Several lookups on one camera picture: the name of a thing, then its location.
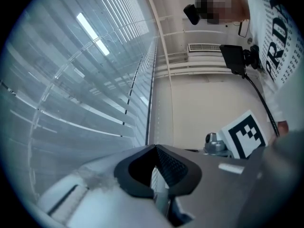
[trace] black cable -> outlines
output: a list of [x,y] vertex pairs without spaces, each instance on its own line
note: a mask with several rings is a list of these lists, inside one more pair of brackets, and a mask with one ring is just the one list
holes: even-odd
[[251,79],[247,76],[247,74],[245,74],[245,79],[247,79],[251,83],[251,85],[254,87],[254,89],[256,90],[256,92],[257,92],[258,96],[260,97],[260,100],[261,100],[261,102],[262,102],[262,104],[263,104],[263,106],[264,106],[264,108],[265,108],[265,110],[267,112],[267,115],[268,115],[270,123],[271,123],[271,125],[272,125],[272,127],[273,127],[273,129],[275,131],[275,134],[276,134],[277,137],[279,137],[280,133],[279,133],[279,130],[278,130],[277,126],[276,126],[276,122],[274,121],[274,118],[272,117],[271,112],[270,112],[270,110],[269,110],[269,108],[268,108],[265,100],[263,99],[261,93],[259,92],[259,90],[255,86],[255,84],[251,81]]

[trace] person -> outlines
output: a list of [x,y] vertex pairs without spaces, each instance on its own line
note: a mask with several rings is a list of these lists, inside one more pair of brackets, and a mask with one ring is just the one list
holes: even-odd
[[288,123],[275,95],[301,64],[304,42],[286,9],[278,0],[196,0],[195,7],[210,24],[250,20],[253,42],[259,46],[265,101],[280,136],[287,134]]

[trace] black lettering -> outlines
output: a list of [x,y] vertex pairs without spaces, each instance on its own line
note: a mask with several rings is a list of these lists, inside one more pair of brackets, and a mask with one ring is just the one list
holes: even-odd
[[272,9],[273,9],[273,7],[274,7],[280,14],[282,14],[282,16],[285,18],[285,20],[286,20],[287,23],[288,23],[288,18],[283,14],[282,8],[281,8],[281,5],[280,5],[279,1],[278,1],[278,0],[270,0],[269,3],[270,3],[270,7],[271,7]]
[[[278,32],[278,30],[275,29],[275,24],[277,24],[279,27],[281,27],[284,32],[285,32],[285,36],[283,36],[281,33]],[[284,22],[282,20],[280,20],[279,18],[274,18],[272,20],[272,35],[275,35],[276,37],[278,37],[284,44],[286,44],[287,41],[287,28],[286,25],[284,24]]]
[[[271,54],[270,48],[274,49],[275,52],[273,54]],[[284,50],[280,50],[280,51],[277,52],[276,51],[276,44],[274,42],[270,43],[269,48],[268,48],[267,57],[269,57],[271,59],[271,61],[275,65],[276,69],[277,69],[277,66],[279,65],[279,62],[276,59],[282,57],[283,52],[284,52]]]
[[282,20],[285,24],[288,24],[287,21],[286,21],[282,16],[278,15],[278,18],[279,18],[280,20]]
[[281,47],[284,47],[284,44],[282,43],[282,41],[280,41],[278,38],[276,39],[277,43],[281,46]]
[[270,63],[268,61],[266,61],[266,71],[268,72],[268,74],[270,75],[272,81],[274,81],[274,79],[271,76],[271,66]]

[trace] air vent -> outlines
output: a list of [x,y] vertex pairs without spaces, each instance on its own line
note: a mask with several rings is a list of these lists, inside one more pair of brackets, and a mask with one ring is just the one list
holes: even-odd
[[220,52],[218,44],[192,43],[188,44],[189,52],[194,51],[216,51]]

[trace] white t-shirt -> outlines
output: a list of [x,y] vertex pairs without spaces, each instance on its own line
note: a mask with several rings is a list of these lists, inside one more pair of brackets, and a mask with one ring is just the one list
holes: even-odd
[[277,0],[248,0],[250,31],[265,70],[260,74],[265,101],[276,122],[284,121],[275,95],[303,63],[304,41]]

